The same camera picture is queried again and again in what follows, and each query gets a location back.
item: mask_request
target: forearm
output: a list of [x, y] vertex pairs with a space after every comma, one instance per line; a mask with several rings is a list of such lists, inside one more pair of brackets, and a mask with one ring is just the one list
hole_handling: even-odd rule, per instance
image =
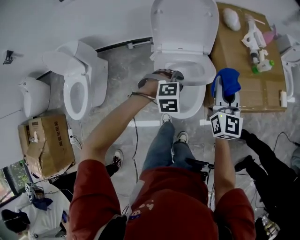
[[235, 170], [230, 157], [227, 140], [216, 138], [215, 150], [215, 201], [235, 188]]
[[133, 117], [148, 103], [142, 96], [131, 96], [124, 103], [108, 114], [85, 140], [81, 160], [97, 159], [105, 164], [105, 154], [116, 141]]

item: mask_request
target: white shirt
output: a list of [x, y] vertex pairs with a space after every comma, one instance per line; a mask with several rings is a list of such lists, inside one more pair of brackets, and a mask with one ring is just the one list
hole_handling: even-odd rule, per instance
[[54, 236], [61, 230], [60, 222], [63, 211], [69, 214], [70, 202], [64, 194], [52, 184], [50, 184], [44, 192], [45, 197], [50, 198], [53, 201], [48, 206], [47, 211], [36, 208], [29, 201], [27, 193], [23, 193], [20, 196], [20, 201], [17, 204], [15, 211], [18, 212], [21, 210], [27, 214], [30, 221], [30, 228], [28, 230], [29, 239], [36, 239], [34, 237], [35, 234], [38, 238], [48, 240], [65, 239], [64, 237], [55, 238]]

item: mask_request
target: toilet bowl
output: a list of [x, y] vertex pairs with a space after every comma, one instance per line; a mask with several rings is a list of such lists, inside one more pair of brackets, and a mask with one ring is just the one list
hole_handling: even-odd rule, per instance
[[50, 86], [33, 77], [26, 77], [19, 83], [24, 96], [26, 117], [36, 117], [46, 111], [50, 101]]
[[154, 70], [178, 70], [189, 86], [180, 92], [180, 113], [185, 119], [201, 108], [206, 85], [213, 82], [216, 69], [209, 59], [219, 24], [213, 0], [155, 0], [151, 9]]
[[300, 45], [292, 46], [281, 54], [285, 74], [286, 94], [289, 101], [294, 93], [293, 68], [300, 67]]
[[103, 104], [107, 89], [108, 62], [80, 41], [62, 45], [54, 52], [45, 52], [43, 63], [63, 75], [64, 103], [71, 118], [80, 120], [92, 107]]

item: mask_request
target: cardboard surface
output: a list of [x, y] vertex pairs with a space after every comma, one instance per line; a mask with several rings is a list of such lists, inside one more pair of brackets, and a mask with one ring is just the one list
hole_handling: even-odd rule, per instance
[[26, 153], [30, 170], [47, 178], [75, 159], [64, 115], [36, 118], [29, 121], [30, 136], [37, 133], [39, 142], [31, 142]]
[[19, 140], [22, 149], [22, 154], [25, 155], [29, 147], [29, 125], [19, 125], [18, 126]]
[[[272, 70], [255, 75], [252, 72], [250, 49], [243, 43], [242, 39], [248, 33], [248, 23], [245, 21], [245, 13], [252, 15], [255, 19], [266, 23], [256, 22], [258, 29], [264, 33], [270, 31], [266, 17], [262, 14], [249, 11], [234, 5], [217, 3], [220, 23], [216, 41], [211, 52], [211, 59], [216, 71], [223, 68], [234, 68], [239, 73], [240, 108], [242, 112], [278, 112], [286, 108], [280, 106], [280, 92], [286, 91], [285, 76], [281, 64], [281, 58], [275, 41], [265, 47], [269, 53], [266, 59], [274, 60]], [[223, 10], [231, 8], [235, 10], [240, 18], [241, 29], [232, 31], [223, 20]], [[207, 86], [204, 105], [212, 107], [214, 100], [210, 92], [211, 84]]]

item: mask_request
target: sneaker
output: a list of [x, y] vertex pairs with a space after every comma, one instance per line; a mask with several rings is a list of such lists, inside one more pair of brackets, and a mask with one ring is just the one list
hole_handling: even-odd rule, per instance
[[117, 149], [113, 156], [113, 162], [112, 164], [115, 164], [118, 166], [119, 170], [122, 167], [123, 163], [123, 152], [120, 149]]
[[239, 172], [242, 171], [243, 169], [245, 169], [247, 167], [247, 165], [249, 164], [249, 162], [254, 161], [254, 159], [252, 158], [251, 155], [248, 155], [247, 157], [245, 157], [241, 162], [237, 163], [234, 166], [235, 172]]
[[184, 131], [180, 132], [177, 137], [178, 142], [188, 143], [188, 134]]
[[171, 116], [167, 113], [161, 116], [160, 125], [163, 125], [165, 122], [172, 122]]
[[250, 133], [247, 130], [242, 129], [242, 132], [240, 134], [240, 139], [247, 140], [249, 135], [250, 135]]

